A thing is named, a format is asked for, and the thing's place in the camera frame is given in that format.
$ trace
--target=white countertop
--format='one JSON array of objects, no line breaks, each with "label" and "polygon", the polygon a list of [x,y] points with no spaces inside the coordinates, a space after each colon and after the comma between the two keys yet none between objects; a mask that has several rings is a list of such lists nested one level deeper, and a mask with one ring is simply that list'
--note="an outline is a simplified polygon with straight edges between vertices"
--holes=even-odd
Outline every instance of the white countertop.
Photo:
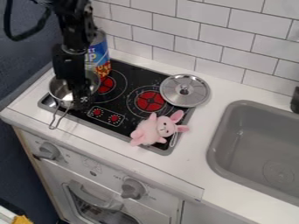
[{"label": "white countertop", "polygon": [[38,101],[48,91],[48,82],[53,76],[52,70],[3,110],[1,117],[7,123],[22,129],[39,132],[52,139],[83,148],[93,157],[104,158],[123,167],[127,166],[131,171],[141,173],[156,182],[173,181],[168,184],[174,185],[181,192],[194,195],[197,193],[197,187],[203,188],[205,189],[203,202],[221,207],[245,219],[262,224],[299,223],[299,207],[221,178],[211,170],[205,160],[213,133],[229,103],[249,100],[289,110],[290,97],[168,66],[124,52],[110,50],[110,55],[117,60],[166,74],[194,74],[209,84],[212,90],[210,100],[196,108],[188,124],[191,131],[182,135],[169,156],[161,156],[138,147],[132,148],[120,139],[68,119],[62,120],[59,129],[49,130],[48,123],[52,120],[52,113],[39,108]]}]

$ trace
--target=can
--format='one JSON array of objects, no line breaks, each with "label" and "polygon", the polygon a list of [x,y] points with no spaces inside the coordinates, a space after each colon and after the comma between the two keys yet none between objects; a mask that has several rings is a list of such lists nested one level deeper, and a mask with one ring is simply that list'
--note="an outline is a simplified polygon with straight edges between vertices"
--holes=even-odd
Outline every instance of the can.
[{"label": "can", "polygon": [[96,37],[88,48],[85,62],[87,69],[93,70],[101,78],[109,75],[111,71],[111,63],[106,33],[104,31],[98,30],[96,32]]}]

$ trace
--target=silver pot lid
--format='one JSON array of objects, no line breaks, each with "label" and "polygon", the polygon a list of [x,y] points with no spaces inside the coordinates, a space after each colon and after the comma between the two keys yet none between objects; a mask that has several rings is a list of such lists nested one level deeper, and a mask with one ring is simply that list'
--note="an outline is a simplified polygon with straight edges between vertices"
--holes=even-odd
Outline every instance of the silver pot lid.
[{"label": "silver pot lid", "polygon": [[208,99],[210,88],[197,76],[178,74],[170,76],[161,83],[160,93],[174,106],[193,108]]}]

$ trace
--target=small pot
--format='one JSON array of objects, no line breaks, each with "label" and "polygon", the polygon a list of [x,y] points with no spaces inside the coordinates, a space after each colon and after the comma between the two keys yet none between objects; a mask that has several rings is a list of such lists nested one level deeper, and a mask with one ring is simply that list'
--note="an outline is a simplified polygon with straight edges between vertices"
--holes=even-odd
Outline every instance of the small pot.
[{"label": "small pot", "polygon": [[[99,76],[91,70],[86,70],[85,77],[90,80],[90,92],[93,95],[99,88],[101,80]],[[49,83],[49,94],[57,103],[57,108],[53,114],[53,119],[49,124],[50,130],[58,128],[60,121],[64,118],[70,109],[76,109],[73,104],[73,92],[67,86],[66,80],[57,80],[53,77]],[[59,107],[66,109],[66,112],[57,121],[56,125],[53,126]]]}]

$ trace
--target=toy rabbit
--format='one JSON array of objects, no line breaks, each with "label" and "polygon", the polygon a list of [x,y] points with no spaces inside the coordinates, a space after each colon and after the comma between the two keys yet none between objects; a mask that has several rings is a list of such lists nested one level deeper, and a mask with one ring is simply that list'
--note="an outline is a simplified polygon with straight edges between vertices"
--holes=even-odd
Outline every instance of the toy rabbit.
[{"label": "toy rabbit", "polygon": [[167,141],[165,137],[173,135],[170,142],[170,147],[173,147],[177,141],[177,133],[189,130],[186,125],[176,125],[183,116],[183,110],[178,110],[171,117],[156,117],[156,113],[152,113],[147,120],[141,121],[136,130],[131,133],[131,145],[151,145],[154,143],[166,144]]}]

